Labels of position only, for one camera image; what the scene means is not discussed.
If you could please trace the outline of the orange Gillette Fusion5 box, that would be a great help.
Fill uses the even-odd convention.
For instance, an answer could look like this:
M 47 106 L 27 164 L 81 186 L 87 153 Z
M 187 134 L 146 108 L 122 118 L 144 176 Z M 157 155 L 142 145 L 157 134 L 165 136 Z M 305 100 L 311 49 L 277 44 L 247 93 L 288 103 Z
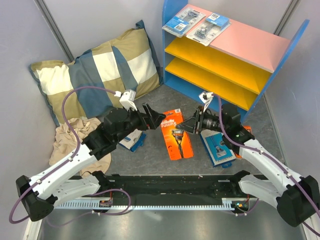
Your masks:
M 180 108 L 164 112 L 165 119 L 160 127 L 163 134 L 166 149 L 171 161 L 188 159 L 194 156 L 189 135 L 186 131 L 178 129 L 178 124 L 184 121 Z

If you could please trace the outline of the clear blister razor pack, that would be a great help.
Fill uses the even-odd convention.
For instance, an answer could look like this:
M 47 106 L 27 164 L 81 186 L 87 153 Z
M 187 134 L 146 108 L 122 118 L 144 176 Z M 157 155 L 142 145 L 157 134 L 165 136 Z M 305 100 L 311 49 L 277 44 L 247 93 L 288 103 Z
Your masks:
M 192 7 L 185 7 L 172 17 L 162 29 L 178 38 L 183 37 L 190 29 L 206 16 Z
M 231 25 L 230 19 L 218 13 L 211 13 L 205 21 L 193 29 L 186 37 L 207 47 Z

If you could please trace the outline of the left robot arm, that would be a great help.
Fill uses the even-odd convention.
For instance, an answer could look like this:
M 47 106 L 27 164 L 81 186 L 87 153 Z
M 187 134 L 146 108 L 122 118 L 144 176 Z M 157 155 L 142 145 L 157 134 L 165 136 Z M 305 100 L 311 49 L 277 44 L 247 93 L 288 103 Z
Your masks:
M 108 180 L 101 171 L 93 172 L 83 180 L 67 182 L 84 167 L 101 160 L 117 148 L 117 144 L 135 130 L 155 130 L 165 114 L 153 110 L 147 103 L 144 112 L 111 107 L 103 122 L 93 130 L 70 154 L 43 172 L 16 179 L 19 199 L 33 222 L 48 216 L 55 207 L 86 195 L 106 196 L 110 191 Z

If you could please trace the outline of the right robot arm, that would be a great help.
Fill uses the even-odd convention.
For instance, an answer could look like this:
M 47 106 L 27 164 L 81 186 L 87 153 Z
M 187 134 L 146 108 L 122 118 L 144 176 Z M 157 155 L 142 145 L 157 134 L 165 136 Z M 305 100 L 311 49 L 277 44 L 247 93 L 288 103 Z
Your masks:
M 247 171 L 236 174 L 229 184 L 235 197 L 249 194 L 274 207 L 290 226 L 297 227 L 314 214 L 320 213 L 320 190 L 312 176 L 303 177 L 272 156 L 241 124 L 241 115 L 231 103 L 220 106 L 212 114 L 199 106 L 193 116 L 177 128 L 191 134 L 205 130 L 222 133 L 228 149 L 254 165 L 267 180 L 260 180 Z

